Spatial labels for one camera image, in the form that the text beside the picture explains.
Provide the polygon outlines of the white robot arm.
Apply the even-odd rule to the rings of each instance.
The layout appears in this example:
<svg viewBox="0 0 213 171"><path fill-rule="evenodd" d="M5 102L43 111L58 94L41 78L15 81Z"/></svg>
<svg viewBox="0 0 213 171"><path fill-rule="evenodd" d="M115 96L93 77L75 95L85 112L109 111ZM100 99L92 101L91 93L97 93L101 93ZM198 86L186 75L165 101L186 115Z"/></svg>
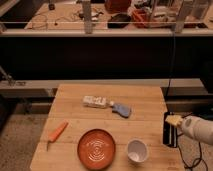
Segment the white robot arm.
<svg viewBox="0 0 213 171"><path fill-rule="evenodd" d="M198 142L213 145L213 121L197 116L167 115L164 119L166 123L175 128L179 128L182 133Z"/></svg>

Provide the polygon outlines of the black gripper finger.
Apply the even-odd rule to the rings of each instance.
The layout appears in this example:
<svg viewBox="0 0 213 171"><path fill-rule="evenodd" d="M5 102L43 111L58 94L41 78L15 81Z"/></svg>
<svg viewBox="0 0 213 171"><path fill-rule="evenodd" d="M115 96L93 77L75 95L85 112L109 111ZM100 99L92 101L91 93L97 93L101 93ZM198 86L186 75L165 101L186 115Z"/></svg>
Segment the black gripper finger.
<svg viewBox="0 0 213 171"><path fill-rule="evenodd" d="M165 112L163 120L163 144L167 146L170 144L170 124L166 122L169 115L170 112Z"/></svg>
<svg viewBox="0 0 213 171"><path fill-rule="evenodd" d="M174 126L171 126L171 147L177 148L177 128Z"/></svg>

